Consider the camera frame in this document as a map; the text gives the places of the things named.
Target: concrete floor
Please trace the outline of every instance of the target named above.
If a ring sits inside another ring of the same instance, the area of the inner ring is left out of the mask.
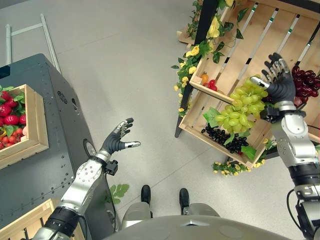
[[[186,45],[176,30],[190,20],[192,0],[30,0],[0,9],[0,66],[5,65],[5,25],[12,31],[46,17],[63,76],[78,94],[96,148],[121,120],[133,117],[128,141],[142,146],[114,154],[119,170],[112,184],[130,188],[116,205],[122,217],[139,201],[142,185],[152,191],[153,215],[178,215],[179,189],[192,203],[207,203],[222,217],[254,225],[291,239],[303,236],[287,211],[293,188],[278,158],[235,177],[213,174],[211,164],[225,156],[183,132],[177,139],[178,96],[173,91],[177,63]],[[12,39],[13,61],[44,53],[43,31]],[[291,197],[294,209],[296,197]]]

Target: white pole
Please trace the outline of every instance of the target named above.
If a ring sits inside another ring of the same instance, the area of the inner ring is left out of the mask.
[[[53,61],[53,65],[58,70],[58,72],[61,73],[61,70],[60,70],[60,67],[59,67],[59,63],[58,63],[58,59],[57,59],[57,56],[56,56],[56,52],[55,52],[54,46],[53,46],[52,41],[51,41],[49,29],[47,27],[45,16],[41,13],[40,17],[41,17],[41,22],[42,22],[42,25],[43,25],[45,39],[46,39],[46,42],[48,44],[49,52],[50,52],[50,55],[51,55],[51,58],[52,58],[52,61]]]
[[[5,50],[6,50],[6,64],[12,63],[11,53],[11,27],[9,24],[5,25]]]

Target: yellow flower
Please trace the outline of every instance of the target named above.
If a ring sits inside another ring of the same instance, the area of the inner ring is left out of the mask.
[[[184,76],[183,78],[182,78],[182,82],[183,83],[186,83],[186,82],[188,82],[189,81],[189,78],[187,77],[187,76]]]
[[[209,27],[208,33],[206,34],[206,38],[216,38],[219,37],[219,27],[220,27],[220,23],[217,19],[217,17],[215,16],[212,19],[211,25]]]
[[[199,53],[199,45],[193,47],[193,49],[191,50],[190,55],[191,55],[191,56],[195,56],[195,55],[197,55],[198,53]]]
[[[228,5],[228,7],[231,7],[234,3],[234,0],[225,0],[225,3]]]
[[[192,66],[189,68],[189,74],[193,74],[195,71],[196,71],[196,67],[195,66]]]
[[[187,51],[187,52],[185,53],[185,56],[186,56],[186,57],[190,57],[190,56],[191,56],[191,51]]]

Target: grape bunch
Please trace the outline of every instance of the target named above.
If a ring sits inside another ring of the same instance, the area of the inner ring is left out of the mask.
[[[242,133],[251,129],[255,123],[248,120],[252,114],[260,118],[260,111],[265,109],[262,98],[268,96],[263,87],[250,81],[248,77],[241,87],[237,87],[230,97],[234,99],[232,105],[226,105],[220,115],[215,117],[219,126],[223,126],[229,133]]]
[[[210,125],[208,124],[208,126],[205,127],[205,129],[202,129],[201,133],[206,132],[209,137],[211,137],[215,142],[223,145],[225,143],[225,141],[230,137],[230,134],[226,134],[225,130],[220,130],[216,127],[210,127]],[[242,154],[241,153],[241,146],[248,146],[249,143],[246,142],[247,138],[244,137],[239,137],[239,134],[236,133],[234,135],[234,139],[232,140],[232,142],[229,142],[226,144],[225,148],[228,149],[230,151],[231,154],[233,153],[238,153],[238,154]]]
[[[295,96],[301,98],[302,102],[307,102],[308,97],[317,97],[320,89],[320,77],[314,71],[300,70],[299,66],[292,68],[292,76],[295,85]]]

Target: fruit crate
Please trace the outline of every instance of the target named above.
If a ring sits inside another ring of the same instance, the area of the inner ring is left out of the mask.
[[[46,223],[50,214],[55,210],[57,202],[49,198],[44,203],[0,229],[0,240],[32,239],[38,229]],[[85,239],[79,224],[73,234],[72,240]]]
[[[49,148],[42,96],[26,84],[9,91],[14,95],[20,92],[25,95],[27,133],[20,142],[0,150],[0,169]]]
[[[266,68],[264,61],[273,52],[279,53],[291,69],[298,64],[303,70],[311,69],[315,73],[320,70],[320,33],[315,31],[320,14],[277,0],[258,2],[243,1],[226,13],[224,21],[234,23],[240,9],[249,9],[239,23],[244,39],[237,39],[232,47],[224,47],[221,52],[225,56],[220,57],[219,63],[213,62],[212,55],[200,60],[189,81],[199,91],[179,125],[181,129],[250,168],[265,150],[263,140],[272,136],[270,123],[259,119],[250,131],[247,142],[257,150],[254,159],[250,160],[244,155],[231,154],[222,145],[201,133],[207,124],[202,114],[209,107],[221,111],[227,103],[231,104],[233,99],[228,97],[229,94],[237,86],[241,86],[246,77],[260,74]],[[231,37],[225,35],[220,37],[219,42],[226,43],[230,40]],[[203,72],[208,74],[209,80],[216,80],[218,91],[203,86],[200,78]],[[320,96],[309,97],[303,110],[307,114],[304,119],[307,124],[319,128]],[[319,130],[316,128],[309,127],[309,137],[320,143]]]

